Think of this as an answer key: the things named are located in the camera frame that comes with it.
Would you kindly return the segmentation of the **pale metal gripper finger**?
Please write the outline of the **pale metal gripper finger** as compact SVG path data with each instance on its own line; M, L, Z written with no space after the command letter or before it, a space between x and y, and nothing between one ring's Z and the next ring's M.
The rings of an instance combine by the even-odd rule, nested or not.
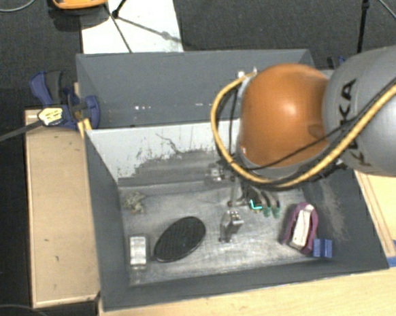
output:
M227 166L220 163L211 163L205 172L205 182L213 186L234 183L236 180L233 171Z
M230 243L232 236L237 234L240 228L244 225L240 212L238 210L228 210L221 218L219 231L219 240L222 243Z

